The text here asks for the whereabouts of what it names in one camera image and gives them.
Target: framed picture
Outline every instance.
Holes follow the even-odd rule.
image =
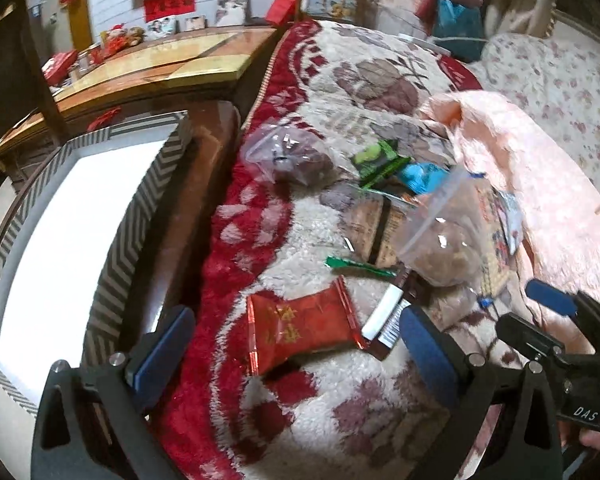
[[[205,16],[194,16],[193,18],[184,19],[184,30],[200,30],[206,28]]]

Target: blue package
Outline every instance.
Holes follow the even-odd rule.
[[[447,170],[439,168],[432,162],[410,164],[402,168],[397,177],[415,194],[433,192],[448,175]]]
[[[480,61],[485,42],[481,40],[444,40],[443,38],[484,38],[480,9],[469,9],[451,0],[438,0],[438,16],[433,35],[436,44],[466,62]]]

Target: barcode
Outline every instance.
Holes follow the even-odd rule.
[[[408,307],[410,304],[411,303],[409,303],[407,300],[402,300],[400,304],[395,307],[391,317],[387,320],[380,331],[378,341],[385,345],[389,350],[395,346],[395,344],[398,342],[398,338],[400,337],[400,314],[405,307]]]

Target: floral blanket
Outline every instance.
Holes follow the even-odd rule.
[[[383,137],[407,138],[403,148],[416,160],[450,157],[437,123],[412,114],[462,79],[467,83],[470,74],[392,36],[298,23],[272,57],[245,136],[267,120],[315,132],[336,153],[343,178],[355,174],[348,157]],[[346,254],[340,214],[321,204],[319,193],[273,189],[240,161],[232,169],[212,219],[198,326],[178,380],[152,419],[189,478],[404,478],[446,421],[402,342],[383,362],[352,348],[300,356],[264,378],[248,376],[246,296],[261,291],[293,299],[323,290],[334,280],[325,258]],[[346,284],[364,323],[386,283],[347,278]],[[443,312],[457,309],[444,303],[430,315],[466,352],[521,365],[494,330],[504,312],[526,316],[514,272],[487,310],[474,306],[450,319]],[[484,428],[488,436],[489,423]],[[477,440],[465,476],[485,444]]]
[[[600,49],[501,34],[472,72],[524,110],[600,192]]]

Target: beige curtain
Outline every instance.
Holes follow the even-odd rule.
[[[544,38],[550,31],[555,0],[491,0],[484,17],[487,38],[518,32]]]

